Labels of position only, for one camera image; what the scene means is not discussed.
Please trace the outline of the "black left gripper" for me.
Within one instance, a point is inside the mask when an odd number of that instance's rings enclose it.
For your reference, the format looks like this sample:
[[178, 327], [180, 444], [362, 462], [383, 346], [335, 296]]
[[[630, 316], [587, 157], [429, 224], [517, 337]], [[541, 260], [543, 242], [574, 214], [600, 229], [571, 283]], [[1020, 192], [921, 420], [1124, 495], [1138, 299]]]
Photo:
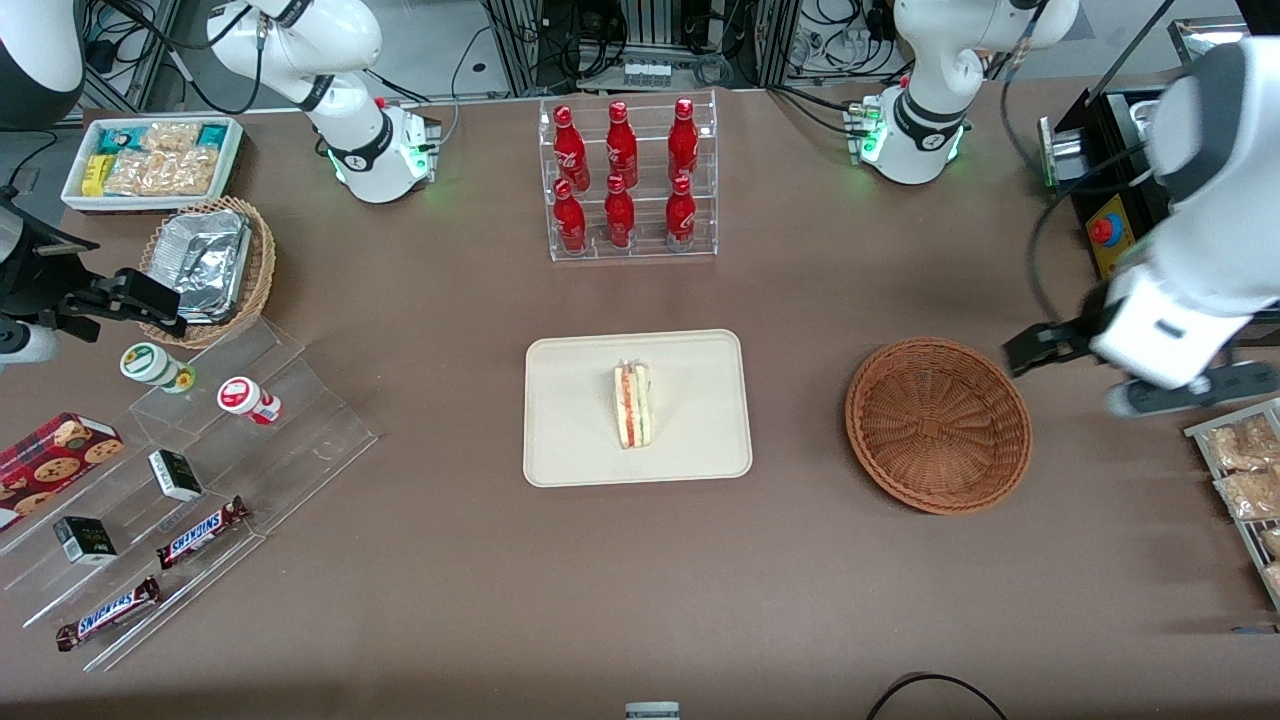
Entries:
[[1011, 378], [1044, 366], [1094, 355], [1093, 340], [1105, 333], [1114, 311], [1106, 300], [1084, 300], [1075, 319], [1061, 324], [1038, 323], [1004, 343], [1004, 363]]

